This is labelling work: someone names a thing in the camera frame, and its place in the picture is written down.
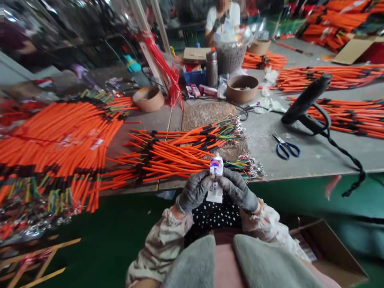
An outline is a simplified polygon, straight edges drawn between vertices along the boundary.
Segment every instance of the thermos bottle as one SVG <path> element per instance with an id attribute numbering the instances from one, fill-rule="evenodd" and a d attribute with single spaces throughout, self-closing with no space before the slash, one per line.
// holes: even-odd
<path id="1" fill-rule="evenodd" d="M 207 53 L 207 80 L 208 86 L 217 88 L 217 53 L 216 51 L 210 51 Z"/>

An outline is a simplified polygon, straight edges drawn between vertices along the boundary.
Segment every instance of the scissors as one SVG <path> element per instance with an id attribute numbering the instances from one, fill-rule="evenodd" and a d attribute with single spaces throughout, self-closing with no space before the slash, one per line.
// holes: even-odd
<path id="1" fill-rule="evenodd" d="M 289 160 L 290 154 L 294 157 L 300 156 L 300 149 L 298 148 L 298 146 L 292 143 L 285 142 L 279 136 L 277 136 L 276 133 L 272 133 L 272 136 L 274 136 L 274 138 L 279 142 L 276 146 L 276 154 L 280 158 L 284 160 Z"/>

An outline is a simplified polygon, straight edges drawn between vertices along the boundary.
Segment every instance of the blue container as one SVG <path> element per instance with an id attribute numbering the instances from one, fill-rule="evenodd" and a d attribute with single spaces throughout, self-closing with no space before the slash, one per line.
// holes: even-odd
<path id="1" fill-rule="evenodd" d="M 185 83 L 195 84 L 199 87 L 200 84 L 208 85 L 206 70 L 184 72 Z"/>

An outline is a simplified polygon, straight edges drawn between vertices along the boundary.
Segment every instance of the woven mat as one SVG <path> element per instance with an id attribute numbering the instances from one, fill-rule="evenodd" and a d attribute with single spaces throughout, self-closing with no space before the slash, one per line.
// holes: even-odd
<path id="1" fill-rule="evenodd" d="M 227 102 L 215 102 L 201 105 L 186 105 L 183 114 L 182 131 L 214 123 L 228 117 L 229 114 L 237 114 L 236 107 Z M 239 140 L 239 144 L 226 143 L 218 153 L 226 159 L 236 160 L 240 155 L 249 153 L 245 140 Z"/>

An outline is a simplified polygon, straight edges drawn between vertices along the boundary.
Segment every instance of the polka dot clothing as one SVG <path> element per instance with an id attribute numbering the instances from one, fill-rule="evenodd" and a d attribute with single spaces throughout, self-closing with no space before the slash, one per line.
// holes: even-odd
<path id="1" fill-rule="evenodd" d="M 232 202 L 232 199 L 225 191 L 223 192 L 222 204 L 209 202 L 206 198 L 198 208 L 192 210 L 193 225 L 184 237 L 185 247 L 205 236 L 212 229 L 241 229 L 239 207 Z"/>

